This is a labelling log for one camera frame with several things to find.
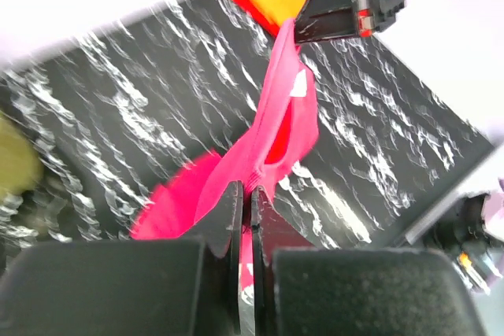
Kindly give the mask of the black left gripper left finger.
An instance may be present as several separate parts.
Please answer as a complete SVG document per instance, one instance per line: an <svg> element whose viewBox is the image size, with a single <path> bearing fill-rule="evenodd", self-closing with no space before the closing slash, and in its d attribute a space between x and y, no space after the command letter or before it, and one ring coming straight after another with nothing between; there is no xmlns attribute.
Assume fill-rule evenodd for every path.
<svg viewBox="0 0 504 336"><path fill-rule="evenodd" d="M171 240L44 242L1 280L4 335L237 335L243 187Z"/></svg>

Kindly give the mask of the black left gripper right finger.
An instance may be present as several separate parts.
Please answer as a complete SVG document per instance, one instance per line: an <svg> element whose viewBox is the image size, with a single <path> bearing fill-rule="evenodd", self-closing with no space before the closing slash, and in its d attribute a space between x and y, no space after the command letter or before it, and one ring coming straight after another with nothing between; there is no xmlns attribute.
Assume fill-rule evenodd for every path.
<svg viewBox="0 0 504 336"><path fill-rule="evenodd" d="M251 196L259 335L482 335L462 280L424 249L318 249Z"/></svg>

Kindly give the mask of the pink t shirt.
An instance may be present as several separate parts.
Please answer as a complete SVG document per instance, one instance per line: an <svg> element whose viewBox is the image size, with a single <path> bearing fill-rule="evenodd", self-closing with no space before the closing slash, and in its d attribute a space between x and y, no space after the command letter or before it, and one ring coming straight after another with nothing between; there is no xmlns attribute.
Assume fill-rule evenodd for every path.
<svg viewBox="0 0 504 336"><path fill-rule="evenodd" d="M204 153L155 187L131 230L137 240L178 238L207 216L230 182L246 196L261 186L268 199L317 141L313 72L295 44L295 23L286 20L274 42L255 118L225 155Z"/></svg>

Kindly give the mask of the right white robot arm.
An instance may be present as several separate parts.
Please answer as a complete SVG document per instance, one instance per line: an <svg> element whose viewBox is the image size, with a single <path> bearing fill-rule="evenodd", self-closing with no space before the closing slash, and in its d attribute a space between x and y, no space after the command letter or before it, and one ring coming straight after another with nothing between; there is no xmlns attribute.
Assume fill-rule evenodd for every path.
<svg viewBox="0 0 504 336"><path fill-rule="evenodd" d="M278 210L327 248L418 245L477 258L489 194L439 201L490 152L378 39L321 41L304 50L317 75L320 137L281 190Z"/></svg>

